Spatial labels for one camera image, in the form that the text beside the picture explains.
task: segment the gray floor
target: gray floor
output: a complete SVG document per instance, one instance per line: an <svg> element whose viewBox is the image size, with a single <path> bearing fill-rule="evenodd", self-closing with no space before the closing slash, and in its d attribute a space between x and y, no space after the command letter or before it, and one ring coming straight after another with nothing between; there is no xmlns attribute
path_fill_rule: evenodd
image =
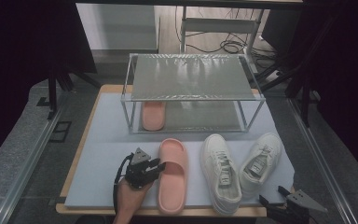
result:
<svg viewBox="0 0 358 224"><path fill-rule="evenodd" d="M251 11L243 11L243 17L250 17ZM158 13L163 21L160 25L160 53L178 53L179 41L174 31L174 7L158 7ZM189 15L203 17L217 15L225 17L229 9L192 8ZM220 41L227 35L199 35L188 39L187 43L199 48L211 50L219 46ZM257 39L255 45L261 49L269 49L267 43ZM192 48L187 53L200 53ZM113 58L95 57L98 75L92 75L103 84L122 84L127 69L127 56ZM95 102L98 90L82 79L72 77L75 89L69 92L68 106L59 121L70 121L71 127L65 141L62 143L47 143L29 180L20 201L10 217L9 223L75 223L78 216L64 216L55 211L55 203L62 189L63 181L75 155L79 140L86 126L90 111ZM296 189L302 189L313 199L325 206L329 212L311 212L319 223L344 223L337 209L331 191L324 182L318 165L310 148L302 136L288 100L282 94L286 83L265 92L267 104L273 115L275 125L287 154L295 167ZM47 124L48 107L36 106L40 97L48 96L47 82L35 85L30 91L29 103L25 107L18 123L13 128L6 142L0 148L0 203L5 199L7 191L16 179L28 152L43 128ZM342 144L335 133L325 123L316 109L310 106L310 131L313 133L319 148L340 185L351 209L358 221L358 163ZM61 133L54 133L51 139L62 138ZM243 219L201 219L186 220L186 223L243 223ZM270 219L260 218L257 223L274 223Z"/></svg>

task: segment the glass shelf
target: glass shelf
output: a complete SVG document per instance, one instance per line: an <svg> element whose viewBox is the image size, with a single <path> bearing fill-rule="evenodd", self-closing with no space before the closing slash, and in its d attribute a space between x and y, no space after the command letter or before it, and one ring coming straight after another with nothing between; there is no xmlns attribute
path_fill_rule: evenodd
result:
<svg viewBox="0 0 358 224"><path fill-rule="evenodd" d="M244 55L132 54L121 96L131 133L150 133L142 104L156 101L165 103L157 133L248 132L265 98Z"/></svg>

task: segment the sneaker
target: sneaker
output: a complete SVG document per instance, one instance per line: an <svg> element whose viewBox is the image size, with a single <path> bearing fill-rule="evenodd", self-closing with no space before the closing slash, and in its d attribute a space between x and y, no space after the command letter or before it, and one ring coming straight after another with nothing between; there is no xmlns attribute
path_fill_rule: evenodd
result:
<svg viewBox="0 0 358 224"><path fill-rule="evenodd" d="M282 153L282 142L275 133L259 137L240 169L241 192L244 198L255 196L275 170Z"/></svg>
<svg viewBox="0 0 358 224"><path fill-rule="evenodd" d="M200 163L214 210L224 216L234 214L242 197L240 180L226 141L221 135L212 134L204 141Z"/></svg>

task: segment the black fabric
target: black fabric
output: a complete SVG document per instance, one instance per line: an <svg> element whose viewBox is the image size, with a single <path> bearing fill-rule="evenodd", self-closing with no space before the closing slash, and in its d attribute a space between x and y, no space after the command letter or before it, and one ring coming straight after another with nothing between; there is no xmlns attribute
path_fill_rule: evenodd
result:
<svg viewBox="0 0 358 224"><path fill-rule="evenodd" d="M350 1L322 43L312 88L318 109L358 160L358 1Z"/></svg>
<svg viewBox="0 0 358 224"><path fill-rule="evenodd" d="M96 72L76 5L0 2L0 146L53 63Z"/></svg>

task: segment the pink sandal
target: pink sandal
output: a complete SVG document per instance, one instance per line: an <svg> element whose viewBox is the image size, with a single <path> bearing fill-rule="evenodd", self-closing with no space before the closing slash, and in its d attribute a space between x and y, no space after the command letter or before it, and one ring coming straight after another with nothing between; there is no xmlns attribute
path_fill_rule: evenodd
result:
<svg viewBox="0 0 358 224"><path fill-rule="evenodd" d="M158 208L164 214L175 215L182 212L186 203L187 151L180 141L167 138L159 147L159 158L166 165L159 180Z"/></svg>
<svg viewBox="0 0 358 224"><path fill-rule="evenodd" d="M157 131L164 127L165 102L148 101L142 104L142 125L148 131Z"/></svg>

